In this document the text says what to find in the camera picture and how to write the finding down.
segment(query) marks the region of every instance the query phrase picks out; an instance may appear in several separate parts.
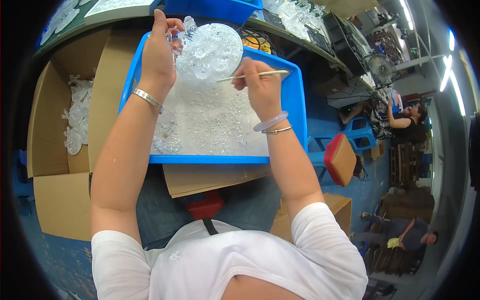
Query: blue plastic tray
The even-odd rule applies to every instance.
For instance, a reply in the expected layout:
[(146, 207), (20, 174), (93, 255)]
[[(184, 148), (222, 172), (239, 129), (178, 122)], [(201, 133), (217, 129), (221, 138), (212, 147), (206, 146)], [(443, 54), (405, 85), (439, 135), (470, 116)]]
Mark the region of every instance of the blue plastic tray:
[[(125, 86), (123, 87), (120, 101), (119, 114), (132, 93), (133, 79), (140, 81), (142, 73), (142, 51), (145, 40), (150, 32), (146, 33), (135, 52), (130, 69), (128, 70)], [(300, 144), (307, 150), (307, 118), (305, 114), (305, 97), (303, 94), (303, 82), (300, 68), (286, 60), (255, 50), (243, 47), (243, 56), (251, 57), (254, 60), (261, 60), (265, 63), (279, 68), (287, 68), (292, 73), (282, 81), (281, 103), (282, 109), (288, 111), (288, 120), (292, 124), (293, 131), (298, 137)], [(151, 154), (151, 164), (268, 164), (270, 159), (267, 156), (207, 156), (207, 155), (162, 155)]]
[(262, 0), (167, 0), (165, 14), (211, 17), (243, 24), (254, 11), (264, 8)]

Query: man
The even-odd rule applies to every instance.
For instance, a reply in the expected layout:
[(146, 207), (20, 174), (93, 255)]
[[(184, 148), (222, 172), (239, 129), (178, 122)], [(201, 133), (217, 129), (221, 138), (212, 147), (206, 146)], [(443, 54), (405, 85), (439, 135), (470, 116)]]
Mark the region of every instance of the man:
[(411, 221), (402, 218), (383, 219), (366, 212), (361, 213), (361, 218), (373, 222), (383, 228), (382, 233), (352, 233), (350, 240), (367, 241), (386, 246), (390, 239), (398, 238), (399, 247), (406, 251), (415, 251), (422, 245), (434, 245), (438, 239), (438, 232), (429, 232), (428, 224), (416, 217)]

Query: silver bangle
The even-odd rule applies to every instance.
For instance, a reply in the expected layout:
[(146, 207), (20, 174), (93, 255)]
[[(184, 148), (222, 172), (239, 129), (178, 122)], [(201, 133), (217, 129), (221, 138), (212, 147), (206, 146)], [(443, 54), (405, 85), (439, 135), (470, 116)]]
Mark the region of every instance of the silver bangle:
[(163, 114), (163, 106), (161, 106), (156, 100), (155, 98), (153, 98), (152, 96), (150, 96), (147, 92), (145, 91), (142, 91), (141, 89), (138, 89), (138, 88), (134, 88), (132, 89), (132, 94), (135, 94), (135, 95), (138, 95), (140, 97), (142, 97), (143, 99), (145, 99), (148, 103), (150, 103), (151, 105), (155, 106), (155, 108), (158, 109), (158, 111), (160, 112), (160, 115)]
[(283, 128), (283, 129), (275, 129), (275, 130), (271, 130), (271, 131), (262, 130), (262, 133), (265, 133), (265, 134), (278, 134), (279, 132), (287, 131), (287, 130), (289, 130), (289, 129), (292, 129), (292, 126), (288, 126), (287, 128)]

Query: hand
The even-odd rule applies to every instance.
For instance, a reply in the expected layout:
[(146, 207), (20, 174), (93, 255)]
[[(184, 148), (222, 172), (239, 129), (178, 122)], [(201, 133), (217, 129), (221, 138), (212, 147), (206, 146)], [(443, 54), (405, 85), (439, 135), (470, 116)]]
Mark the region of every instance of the hand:
[(245, 57), (235, 76), (245, 75), (245, 78), (234, 79), (232, 84), (239, 91), (248, 86), (248, 99), (260, 121), (267, 121), (282, 112), (280, 105), (280, 89), (282, 79), (280, 74), (259, 76), (260, 72), (274, 71), (264, 62)]
[[(172, 50), (165, 40), (165, 33), (176, 26), (177, 29), (171, 29), (172, 35), (176, 35), (179, 30), (184, 31), (185, 27), (180, 19), (167, 19), (159, 9), (154, 10), (154, 16), (152, 33), (145, 41), (142, 52), (142, 75), (138, 88), (150, 94), (162, 105), (177, 79)], [(183, 48), (183, 45), (180, 39), (174, 38), (172, 49), (178, 48)]]
[(402, 111), (403, 114), (406, 114), (406, 115), (409, 115), (412, 113), (412, 107), (411, 106), (407, 106), (403, 111)]

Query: ceiling light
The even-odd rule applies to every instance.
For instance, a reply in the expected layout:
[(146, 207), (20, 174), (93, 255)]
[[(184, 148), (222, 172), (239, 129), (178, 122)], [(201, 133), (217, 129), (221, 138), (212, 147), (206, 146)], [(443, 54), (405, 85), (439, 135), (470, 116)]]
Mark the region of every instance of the ceiling light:
[(453, 88), (455, 89), (456, 99), (458, 100), (458, 106), (460, 107), (460, 113), (462, 116), (465, 116), (465, 107), (463, 106), (462, 94), (460, 93), (460, 87), (458, 87), (458, 82), (456, 81), (453, 70), (450, 70), (450, 79), (452, 80)]
[(408, 11), (407, 4), (405, 3), (405, 0), (400, 0), (400, 5), (403, 7), (403, 12), (405, 13), (405, 17), (406, 17), (407, 22), (408, 22), (408, 27), (410, 28), (410, 30), (413, 30), (412, 18), (410, 16), (410, 12)]
[(450, 54), (447, 57), (444, 56), (444, 64), (445, 64), (445, 75), (444, 79), (442, 80), (442, 83), (440, 84), (440, 92), (443, 92), (445, 89), (445, 86), (447, 85), (448, 77), (450, 77), (450, 70), (452, 68), (452, 55)]
[(450, 30), (450, 51), (453, 51), (453, 49), (455, 49), (455, 37), (452, 30)]

